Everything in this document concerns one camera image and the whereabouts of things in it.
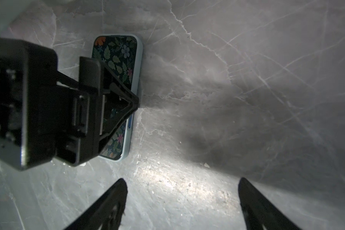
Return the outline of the black phone front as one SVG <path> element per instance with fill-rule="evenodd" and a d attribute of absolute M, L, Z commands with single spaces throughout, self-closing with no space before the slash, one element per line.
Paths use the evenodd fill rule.
<path fill-rule="evenodd" d="M 104 62 L 128 88 L 132 89 L 135 57 L 137 54 L 138 42 L 131 35 L 101 35 L 94 41 L 92 58 Z M 106 146 L 102 156 L 113 161 L 122 158 L 126 153 L 128 121 L 118 128 Z"/>

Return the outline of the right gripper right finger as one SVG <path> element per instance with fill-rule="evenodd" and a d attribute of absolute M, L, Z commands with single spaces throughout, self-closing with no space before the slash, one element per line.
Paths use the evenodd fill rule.
<path fill-rule="evenodd" d="M 244 177 L 238 195 L 248 230 L 300 230 Z"/>

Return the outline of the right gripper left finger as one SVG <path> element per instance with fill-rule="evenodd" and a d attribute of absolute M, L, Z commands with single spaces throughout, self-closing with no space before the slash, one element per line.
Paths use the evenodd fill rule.
<path fill-rule="evenodd" d="M 117 230 L 126 207 L 127 184 L 117 180 L 67 230 Z"/>

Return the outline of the light blue phone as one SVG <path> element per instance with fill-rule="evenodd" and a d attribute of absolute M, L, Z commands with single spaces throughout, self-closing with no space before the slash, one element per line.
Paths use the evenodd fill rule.
<path fill-rule="evenodd" d="M 133 115 L 140 105 L 137 91 L 142 53 L 142 42 L 133 34 L 104 34 L 94 42 L 92 58 L 101 63 L 101 82 L 106 90 L 99 156 L 113 162 L 129 153 Z"/>

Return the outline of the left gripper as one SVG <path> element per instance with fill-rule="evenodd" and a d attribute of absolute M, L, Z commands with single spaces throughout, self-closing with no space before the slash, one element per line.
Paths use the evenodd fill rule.
<path fill-rule="evenodd" d="M 77 81 L 57 64 L 52 49 L 0 38 L 0 160 L 19 171 L 54 158 L 71 166 L 89 161 L 139 108 L 105 63 L 81 57 Z"/>

